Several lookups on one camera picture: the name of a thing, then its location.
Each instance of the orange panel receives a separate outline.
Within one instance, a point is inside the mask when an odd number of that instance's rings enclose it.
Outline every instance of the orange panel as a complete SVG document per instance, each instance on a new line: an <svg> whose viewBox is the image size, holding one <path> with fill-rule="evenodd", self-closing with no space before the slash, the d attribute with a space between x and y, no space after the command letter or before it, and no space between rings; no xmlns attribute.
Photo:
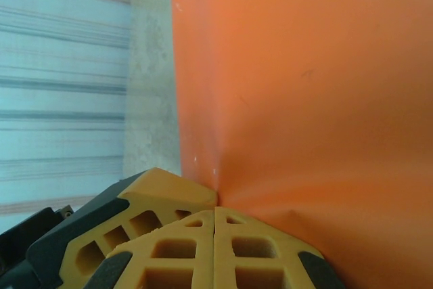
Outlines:
<svg viewBox="0 0 433 289"><path fill-rule="evenodd" d="M433 0L173 0L183 174L350 288L433 288Z"/></svg>

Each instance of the gray concrete surface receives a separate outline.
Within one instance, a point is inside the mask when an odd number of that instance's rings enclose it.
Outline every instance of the gray concrete surface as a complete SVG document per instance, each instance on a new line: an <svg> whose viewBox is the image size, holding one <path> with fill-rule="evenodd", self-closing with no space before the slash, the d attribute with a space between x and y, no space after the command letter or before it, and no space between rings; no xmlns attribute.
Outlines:
<svg viewBox="0 0 433 289"><path fill-rule="evenodd" d="M180 174L170 0L132 0L124 176L153 166Z"/></svg>

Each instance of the black rubber edge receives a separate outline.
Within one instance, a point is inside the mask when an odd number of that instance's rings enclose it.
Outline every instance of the black rubber edge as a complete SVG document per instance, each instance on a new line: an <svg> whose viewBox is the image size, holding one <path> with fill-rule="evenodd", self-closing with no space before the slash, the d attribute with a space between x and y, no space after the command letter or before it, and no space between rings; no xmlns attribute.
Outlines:
<svg viewBox="0 0 433 289"><path fill-rule="evenodd" d="M44 208L0 235L0 275L26 258L26 251L36 240L58 225L63 218L51 208Z"/></svg>
<svg viewBox="0 0 433 289"><path fill-rule="evenodd" d="M83 289L114 289L133 253L121 252L105 259Z"/></svg>
<svg viewBox="0 0 433 289"><path fill-rule="evenodd" d="M325 259L310 252L300 252L298 256L316 289L345 289Z"/></svg>
<svg viewBox="0 0 433 289"><path fill-rule="evenodd" d="M0 289L39 289L41 283L27 261L22 261L0 277Z"/></svg>
<svg viewBox="0 0 433 289"><path fill-rule="evenodd" d="M54 289L63 284L59 272L68 243L126 210L129 202L117 196L143 173L111 185L30 246L26 259L42 289Z"/></svg>

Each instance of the yellow plastic block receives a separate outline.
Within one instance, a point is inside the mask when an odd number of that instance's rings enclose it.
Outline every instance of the yellow plastic block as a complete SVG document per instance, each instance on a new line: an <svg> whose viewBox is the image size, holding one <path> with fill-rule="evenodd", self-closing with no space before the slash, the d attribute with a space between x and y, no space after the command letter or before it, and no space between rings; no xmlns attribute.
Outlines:
<svg viewBox="0 0 433 289"><path fill-rule="evenodd" d="M315 289L298 257L320 252L237 211L215 208L214 289Z"/></svg>
<svg viewBox="0 0 433 289"><path fill-rule="evenodd" d="M211 289L214 212L202 211L117 246L133 256L114 289Z"/></svg>
<svg viewBox="0 0 433 289"><path fill-rule="evenodd" d="M82 288L117 245L217 205L216 192L162 169L148 170L117 198L129 207L68 243L61 289Z"/></svg>

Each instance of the concrete floor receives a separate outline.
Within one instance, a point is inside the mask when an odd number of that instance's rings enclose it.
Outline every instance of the concrete floor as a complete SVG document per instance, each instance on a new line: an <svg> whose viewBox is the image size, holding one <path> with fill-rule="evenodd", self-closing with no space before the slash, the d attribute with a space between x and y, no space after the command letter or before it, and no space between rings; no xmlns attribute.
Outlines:
<svg viewBox="0 0 433 289"><path fill-rule="evenodd" d="M132 0L124 176L158 166L180 174L170 0Z"/></svg>

